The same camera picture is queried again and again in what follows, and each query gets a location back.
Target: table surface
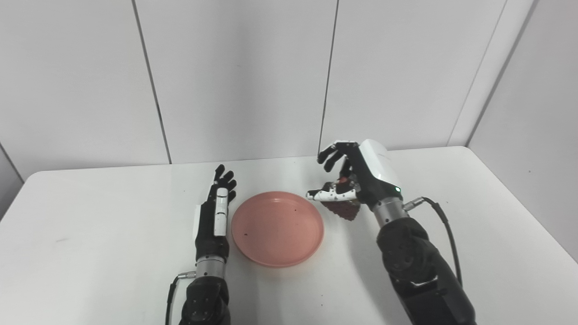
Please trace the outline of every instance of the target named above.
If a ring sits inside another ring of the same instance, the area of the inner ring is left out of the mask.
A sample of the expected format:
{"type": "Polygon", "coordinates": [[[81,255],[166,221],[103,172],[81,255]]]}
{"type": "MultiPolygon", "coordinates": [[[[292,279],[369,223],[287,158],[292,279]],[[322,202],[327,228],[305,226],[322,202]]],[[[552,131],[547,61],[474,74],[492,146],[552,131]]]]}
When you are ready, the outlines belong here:
{"type": "MultiPolygon", "coordinates": [[[[441,203],[478,324],[576,322],[578,264],[467,148],[390,152],[407,200],[441,203]]],[[[304,195],[335,178],[314,157],[227,162],[238,196],[304,195]]],[[[168,284],[194,269],[195,208],[217,163],[80,169],[32,175],[0,222],[1,324],[162,324],[168,284]]],[[[273,269],[231,239],[233,324],[410,324],[363,208],[354,221],[322,205],[325,237],[307,261],[273,269]]],[[[426,205],[411,212],[452,265],[446,232],[426,205]]],[[[176,291],[178,322],[187,280],[176,291]]]]}

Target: brown object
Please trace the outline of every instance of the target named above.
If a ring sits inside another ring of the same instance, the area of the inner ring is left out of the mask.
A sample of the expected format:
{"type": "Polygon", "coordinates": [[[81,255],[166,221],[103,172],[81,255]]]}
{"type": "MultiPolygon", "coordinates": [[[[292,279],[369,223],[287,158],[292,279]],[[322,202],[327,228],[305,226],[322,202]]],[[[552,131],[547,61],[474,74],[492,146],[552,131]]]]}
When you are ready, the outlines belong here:
{"type": "Polygon", "coordinates": [[[353,221],[360,211],[359,201],[338,201],[338,202],[322,202],[329,211],[344,218],[345,220],[353,221]]]}
{"type": "Polygon", "coordinates": [[[288,267],[315,253],[323,240],[323,220],[304,198],[273,191],[243,202],[235,211],[231,231],[249,259],[269,267],[288,267]]]}

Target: robotic hand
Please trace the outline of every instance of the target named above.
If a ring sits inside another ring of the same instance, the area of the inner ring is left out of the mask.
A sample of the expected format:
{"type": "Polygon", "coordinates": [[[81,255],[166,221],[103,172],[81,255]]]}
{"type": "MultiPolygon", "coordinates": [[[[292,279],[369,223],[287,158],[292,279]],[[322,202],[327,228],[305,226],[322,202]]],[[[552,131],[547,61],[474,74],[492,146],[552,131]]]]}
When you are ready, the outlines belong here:
{"type": "Polygon", "coordinates": [[[237,182],[233,179],[232,171],[223,175],[224,172],[225,166],[219,165],[207,201],[201,205],[199,231],[195,240],[196,277],[187,287],[187,300],[183,305],[179,325],[231,323],[229,290],[224,275],[229,257],[226,237],[228,204],[236,196],[233,189],[237,182]]]}
{"type": "Polygon", "coordinates": [[[457,253],[454,251],[456,277],[427,232],[407,213],[424,201],[430,203],[442,218],[454,248],[439,204],[425,197],[403,204],[400,182],[380,143],[370,139],[361,144],[336,141],[319,153],[317,162],[325,163],[329,172],[344,156],[339,179],[308,191],[307,198],[321,201],[347,220],[355,218],[360,204],[369,206],[381,228],[377,245],[383,264],[414,325],[475,324],[473,306],[461,285],[457,253]]]}

